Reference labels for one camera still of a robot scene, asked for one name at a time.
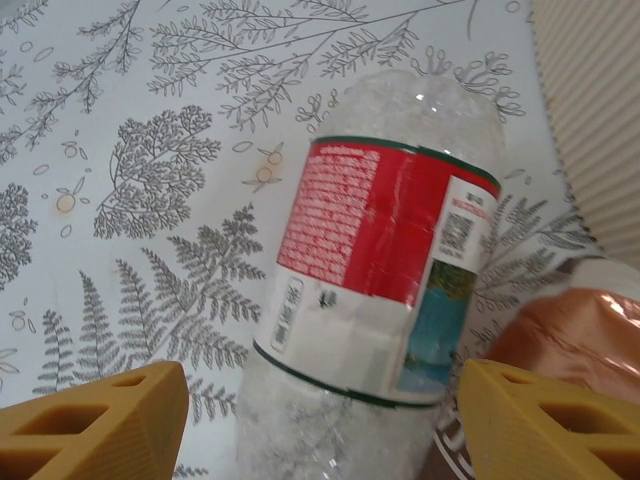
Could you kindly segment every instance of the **barcode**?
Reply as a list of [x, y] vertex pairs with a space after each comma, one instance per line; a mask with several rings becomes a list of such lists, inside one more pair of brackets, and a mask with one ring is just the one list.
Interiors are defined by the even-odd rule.
[[469, 234], [473, 229], [473, 220], [462, 215], [449, 213], [442, 230], [442, 244], [459, 252], [464, 252], [464, 247], [469, 240]]

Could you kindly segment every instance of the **plastic bottle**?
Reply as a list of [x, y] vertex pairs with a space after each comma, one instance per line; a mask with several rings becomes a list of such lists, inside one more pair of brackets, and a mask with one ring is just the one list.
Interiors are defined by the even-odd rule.
[[504, 163], [495, 105], [360, 80], [325, 120], [239, 393], [239, 479], [410, 480], [433, 433]]

